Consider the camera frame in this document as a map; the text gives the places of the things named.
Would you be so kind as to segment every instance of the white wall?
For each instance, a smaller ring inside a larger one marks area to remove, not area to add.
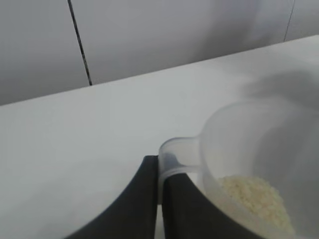
[[[87,85],[67,0],[0,1],[0,105]]]
[[[284,41],[294,0],[74,0],[93,83]]]
[[[319,0],[296,0],[286,40],[319,34]]]

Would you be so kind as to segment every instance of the white rice grain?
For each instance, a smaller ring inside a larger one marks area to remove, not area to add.
[[[279,192],[258,177],[228,176],[218,179],[223,190],[252,214],[294,234],[294,228]]]

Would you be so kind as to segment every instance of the translucent plastic cup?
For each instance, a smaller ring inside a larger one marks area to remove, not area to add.
[[[200,135],[164,143],[159,161],[159,187],[171,175],[197,172],[202,193],[260,236],[319,238],[316,111],[278,99],[230,105],[213,114]],[[257,176],[279,190],[296,235],[265,222],[226,195],[217,178],[231,175]]]

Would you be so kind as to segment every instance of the measuring cup handle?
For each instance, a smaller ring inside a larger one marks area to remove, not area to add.
[[[165,179],[180,173],[198,172],[199,142],[196,137],[173,138],[159,149],[159,204]]]

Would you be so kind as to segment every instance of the uncooked rice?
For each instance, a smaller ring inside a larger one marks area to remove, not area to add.
[[[294,234],[294,228],[279,192],[258,177],[228,176],[218,179],[223,190],[252,214]]]

